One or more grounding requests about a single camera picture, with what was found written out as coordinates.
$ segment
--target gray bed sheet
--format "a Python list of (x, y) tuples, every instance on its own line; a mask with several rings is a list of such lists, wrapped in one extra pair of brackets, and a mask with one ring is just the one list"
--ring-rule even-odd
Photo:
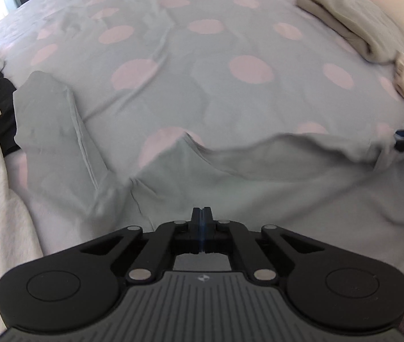
[[(16, 87), (35, 70), (68, 84), (124, 183), (184, 132), (226, 149), (282, 132), (369, 140), (404, 122), (393, 67), (364, 61), (295, 0), (31, 0), (0, 22), (0, 56)], [(70, 217), (27, 190), (24, 153), (6, 163), (43, 252), (78, 244)], [(404, 225), (362, 212), (348, 221), (340, 203), (285, 227), (404, 272)]]

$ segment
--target silver screw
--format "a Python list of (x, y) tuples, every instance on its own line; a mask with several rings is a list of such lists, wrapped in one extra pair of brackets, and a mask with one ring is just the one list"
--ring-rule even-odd
[(261, 268), (254, 272), (254, 277), (258, 280), (273, 280), (276, 277), (276, 272), (268, 268)]
[(129, 277), (132, 280), (146, 280), (151, 276), (151, 271), (145, 268), (135, 268), (129, 271)]

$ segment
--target polka dot bed sheet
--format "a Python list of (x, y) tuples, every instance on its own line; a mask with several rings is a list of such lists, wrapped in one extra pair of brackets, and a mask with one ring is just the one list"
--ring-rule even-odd
[[(386, 137), (404, 122), (393, 67), (364, 61), (295, 0), (31, 0), (0, 22), (0, 56), (17, 88), (41, 70), (73, 90), (124, 183), (185, 132), (216, 149), (282, 132)], [(29, 194), (26, 155), (6, 163), (44, 253), (77, 244), (57, 207)], [(343, 220), (331, 222), (340, 237)], [(360, 245), (404, 268), (404, 229), (381, 225)]]

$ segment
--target black fabric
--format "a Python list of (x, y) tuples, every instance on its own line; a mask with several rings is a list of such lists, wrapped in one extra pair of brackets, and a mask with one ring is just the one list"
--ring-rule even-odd
[(0, 146), (3, 156), (20, 149), (15, 143), (17, 123), (13, 109), (13, 92), (16, 90), (12, 82), (0, 73)]

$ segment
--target ribbed gray panel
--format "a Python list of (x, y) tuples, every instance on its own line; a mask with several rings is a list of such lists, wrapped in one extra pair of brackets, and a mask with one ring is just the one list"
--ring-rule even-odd
[(350, 337), (320, 331), (292, 313), (280, 292), (241, 273), (170, 271), (132, 287), (102, 321), (60, 336), (10, 329), (0, 342), (404, 342), (389, 330)]

